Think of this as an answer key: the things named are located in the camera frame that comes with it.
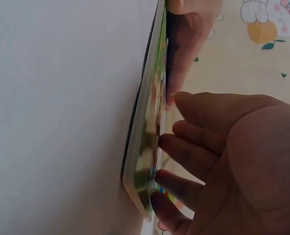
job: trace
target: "cartoon bunny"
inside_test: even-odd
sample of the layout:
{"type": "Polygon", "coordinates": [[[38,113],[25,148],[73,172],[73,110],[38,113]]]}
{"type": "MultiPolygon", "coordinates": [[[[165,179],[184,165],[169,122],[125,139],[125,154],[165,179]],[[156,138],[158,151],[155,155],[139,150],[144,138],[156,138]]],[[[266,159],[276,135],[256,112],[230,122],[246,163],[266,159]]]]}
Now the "cartoon bunny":
{"type": "MultiPolygon", "coordinates": [[[[224,17],[223,17],[223,14],[219,13],[218,16],[217,16],[217,21],[223,21],[224,20],[224,17]]],[[[208,39],[211,39],[215,36],[215,31],[214,29],[212,28],[212,30],[210,31],[209,35],[208,35],[208,39]]]]}
{"type": "Polygon", "coordinates": [[[242,20],[256,43],[290,38],[290,0],[243,0],[242,20]]]}

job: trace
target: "cartoon print fabric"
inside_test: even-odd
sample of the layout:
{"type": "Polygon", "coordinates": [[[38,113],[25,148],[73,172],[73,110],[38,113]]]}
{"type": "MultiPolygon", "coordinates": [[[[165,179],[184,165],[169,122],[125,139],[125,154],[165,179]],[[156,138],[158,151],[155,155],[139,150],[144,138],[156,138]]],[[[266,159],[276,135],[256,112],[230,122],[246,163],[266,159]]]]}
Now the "cartoon print fabric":
{"type": "Polygon", "coordinates": [[[183,89],[290,104],[290,0],[223,0],[220,16],[183,89]]]}
{"type": "Polygon", "coordinates": [[[241,18],[256,43],[290,38],[290,0],[244,0],[241,18]]]}

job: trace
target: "finger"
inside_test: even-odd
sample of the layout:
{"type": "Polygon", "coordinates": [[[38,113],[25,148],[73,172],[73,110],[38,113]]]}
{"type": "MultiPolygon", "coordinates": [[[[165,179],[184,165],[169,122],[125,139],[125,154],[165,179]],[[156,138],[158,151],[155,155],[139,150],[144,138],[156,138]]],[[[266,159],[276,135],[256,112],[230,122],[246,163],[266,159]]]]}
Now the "finger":
{"type": "Polygon", "coordinates": [[[183,15],[192,12],[218,14],[221,0],[167,0],[167,9],[173,14],[183,15]]]}
{"type": "Polygon", "coordinates": [[[213,165],[219,160],[219,157],[207,149],[171,134],[162,135],[159,146],[188,172],[204,182],[213,165]]]}
{"type": "Polygon", "coordinates": [[[154,192],[150,200],[158,219],[171,234],[187,234],[192,221],[184,216],[165,195],[154,192]]]}
{"type": "Polygon", "coordinates": [[[217,155],[221,155],[225,148],[226,137],[194,126],[185,120],[176,122],[172,127],[172,131],[176,136],[201,147],[205,147],[217,155]]]}
{"type": "Polygon", "coordinates": [[[186,121],[225,135],[247,114],[268,106],[285,105],[267,95],[178,92],[174,95],[174,99],[186,121]]]}
{"type": "Polygon", "coordinates": [[[198,196],[204,188],[203,185],[176,176],[166,170],[159,170],[155,180],[186,207],[195,211],[198,196]]]}
{"type": "Polygon", "coordinates": [[[211,26],[200,27],[202,19],[195,14],[185,16],[168,15],[172,26],[168,28],[167,59],[167,105],[174,102],[170,95],[181,90],[185,77],[194,59],[207,39],[211,26]]]}

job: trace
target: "hand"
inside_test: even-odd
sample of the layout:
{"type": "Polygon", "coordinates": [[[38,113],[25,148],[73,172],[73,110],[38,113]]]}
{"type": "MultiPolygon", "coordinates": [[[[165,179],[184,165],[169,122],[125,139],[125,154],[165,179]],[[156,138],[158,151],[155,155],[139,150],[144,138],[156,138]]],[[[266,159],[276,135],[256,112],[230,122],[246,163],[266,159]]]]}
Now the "hand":
{"type": "Polygon", "coordinates": [[[160,147],[206,185],[160,170],[156,181],[195,212],[190,220],[155,192],[160,221],[174,235],[289,235],[290,105],[264,95],[174,99],[185,120],[160,147]]]}
{"type": "Polygon", "coordinates": [[[221,0],[168,0],[167,109],[217,18],[221,0]]]}

